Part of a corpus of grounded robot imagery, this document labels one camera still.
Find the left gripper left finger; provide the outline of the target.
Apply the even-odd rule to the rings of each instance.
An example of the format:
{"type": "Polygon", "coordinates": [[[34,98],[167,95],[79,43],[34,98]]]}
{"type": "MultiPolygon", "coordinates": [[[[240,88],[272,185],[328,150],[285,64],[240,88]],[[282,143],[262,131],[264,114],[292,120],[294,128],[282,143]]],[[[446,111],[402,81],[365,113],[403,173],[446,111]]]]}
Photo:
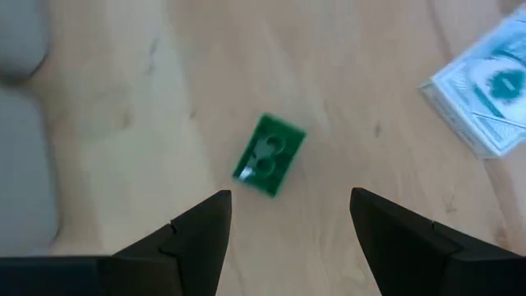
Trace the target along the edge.
{"type": "Polygon", "coordinates": [[[0,257],[0,296],[215,296],[232,209],[218,191],[109,256],[0,257]]]}

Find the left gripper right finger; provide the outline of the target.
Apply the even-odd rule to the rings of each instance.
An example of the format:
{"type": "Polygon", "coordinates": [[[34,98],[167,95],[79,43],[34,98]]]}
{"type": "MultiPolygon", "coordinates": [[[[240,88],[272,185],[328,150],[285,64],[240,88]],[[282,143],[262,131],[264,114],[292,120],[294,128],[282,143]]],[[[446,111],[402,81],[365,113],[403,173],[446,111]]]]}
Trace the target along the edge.
{"type": "Polygon", "coordinates": [[[361,187],[349,211],[382,296],[526,296],[526,257],[361,187]]]}

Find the dark green toy block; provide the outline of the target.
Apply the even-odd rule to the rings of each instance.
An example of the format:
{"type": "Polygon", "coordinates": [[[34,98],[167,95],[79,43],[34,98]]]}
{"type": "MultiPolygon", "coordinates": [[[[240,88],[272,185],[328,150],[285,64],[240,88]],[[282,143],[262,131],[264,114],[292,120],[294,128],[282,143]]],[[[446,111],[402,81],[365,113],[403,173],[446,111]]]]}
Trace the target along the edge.
{"type": "Polygon", "coordinates": [[[232,177],[275,198],[306,136],[300,127],[263,113],[232,177]]]}

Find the grey plastic bin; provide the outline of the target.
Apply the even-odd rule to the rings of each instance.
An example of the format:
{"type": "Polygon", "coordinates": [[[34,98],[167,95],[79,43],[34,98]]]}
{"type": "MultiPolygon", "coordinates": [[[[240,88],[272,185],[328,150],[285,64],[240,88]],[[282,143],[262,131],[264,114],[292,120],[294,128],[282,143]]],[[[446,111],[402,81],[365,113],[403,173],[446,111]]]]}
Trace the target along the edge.
{"type": "Polygon", "coordinates": [[[0,257],[46,252],[58,232],[44,118],[30,96],[0,87],[0,257]]]}
{"type": "Polygon", "coordinates": [[[31,77],[48,55],[49,0],[0,0],[0,79],[31,77]]]}

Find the white card green emblem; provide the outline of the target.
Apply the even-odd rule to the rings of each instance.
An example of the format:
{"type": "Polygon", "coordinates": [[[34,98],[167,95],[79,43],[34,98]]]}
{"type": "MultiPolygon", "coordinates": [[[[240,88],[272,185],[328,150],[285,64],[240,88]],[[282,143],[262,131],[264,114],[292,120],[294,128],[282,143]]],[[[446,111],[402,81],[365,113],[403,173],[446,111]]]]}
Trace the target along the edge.
{"type": "Polygon", "coordinates": [[[420,86],[482,159],[526,141],[526,3],[420,86]]]}

